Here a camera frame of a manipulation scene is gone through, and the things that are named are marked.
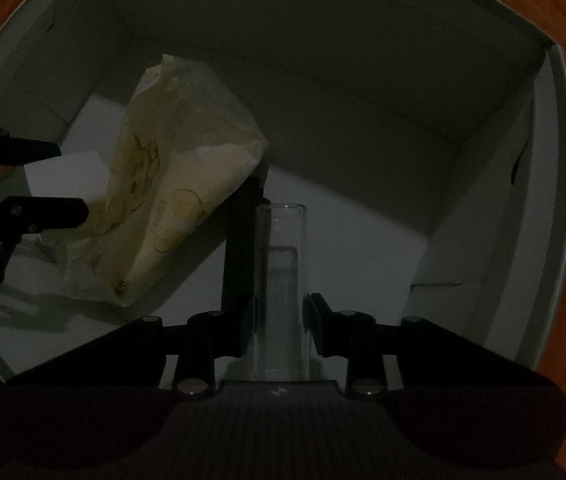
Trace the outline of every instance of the plastic bag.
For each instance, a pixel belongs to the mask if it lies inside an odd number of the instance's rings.
[[[250,113],[212,70],[163,56],[125,111],[105,200],[89,203],[83,229],[43,238],[72,295],[121,305],[137,299],[265,148]]]

